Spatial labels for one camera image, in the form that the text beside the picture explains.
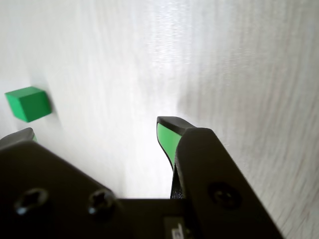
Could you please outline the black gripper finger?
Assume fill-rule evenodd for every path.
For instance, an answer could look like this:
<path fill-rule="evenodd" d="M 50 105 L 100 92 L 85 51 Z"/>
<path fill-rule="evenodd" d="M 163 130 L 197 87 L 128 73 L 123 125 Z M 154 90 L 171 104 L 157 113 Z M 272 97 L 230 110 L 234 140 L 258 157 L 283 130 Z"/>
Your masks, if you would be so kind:
<path fill-rule="evenodd" d="M 158 142 L 201 239 L 280 239 L 282 234 L 213 130 L 157 118 Z"/>
<path fill-rule="evenodd" d="M 3 239 L 129 239 L 113 193 L 46 150 L 31 128 L 0 141 Z"/>

